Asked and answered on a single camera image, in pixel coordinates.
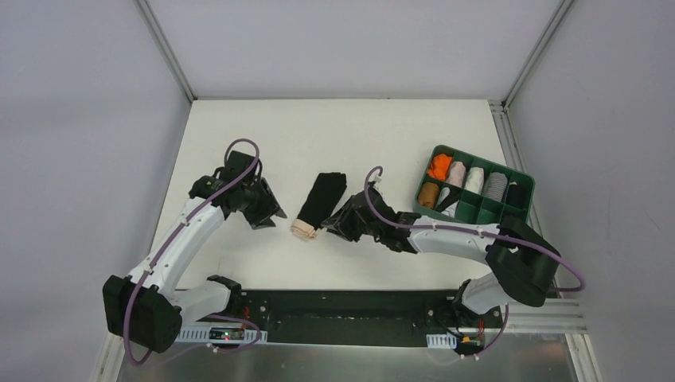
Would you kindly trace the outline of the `black underwear beige waistband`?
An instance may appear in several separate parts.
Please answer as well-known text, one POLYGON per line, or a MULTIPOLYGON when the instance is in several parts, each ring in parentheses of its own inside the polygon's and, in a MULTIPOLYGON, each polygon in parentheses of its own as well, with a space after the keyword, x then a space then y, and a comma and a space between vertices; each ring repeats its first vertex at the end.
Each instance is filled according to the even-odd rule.
POLYGON ((315 240, 347 188, 345 173, 319 173, 291 225, 291 233, 303 240, 315 240))

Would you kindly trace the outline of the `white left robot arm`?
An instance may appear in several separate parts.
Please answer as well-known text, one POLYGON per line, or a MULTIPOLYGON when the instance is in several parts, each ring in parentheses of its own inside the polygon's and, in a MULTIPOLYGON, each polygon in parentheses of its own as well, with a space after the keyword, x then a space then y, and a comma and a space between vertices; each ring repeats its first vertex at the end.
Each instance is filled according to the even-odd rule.
POLYGON ((127 275, 112 275, 103 285, 108 331, 129 349, 136 344, 165 352, 181 329, 210 314, 224 322, 242 313, 242 286, 211 275, 187 290, 177 285, 207 239, 232 215, 240 213, 251 229, 273 228, 285 212, 262 175, 258 157, 228 150, 224 164, 198 178, 172 228, 157 248, 127 275))

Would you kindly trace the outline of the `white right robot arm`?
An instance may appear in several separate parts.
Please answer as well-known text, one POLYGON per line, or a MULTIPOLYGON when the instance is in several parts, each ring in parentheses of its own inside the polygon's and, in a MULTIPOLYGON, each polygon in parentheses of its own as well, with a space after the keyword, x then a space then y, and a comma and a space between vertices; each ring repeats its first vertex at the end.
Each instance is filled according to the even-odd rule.
POLYGON ((351 196, 322 227, 349 242, 371 236, 391 251, 438 253, 486 265, 488 274, 464 281, 451 299, 453 319, 464 326, 511 302, 543 306, 559 266, 559 252, 517 217, 478 225, 437 221, 395 211, 372 186, 351 196))

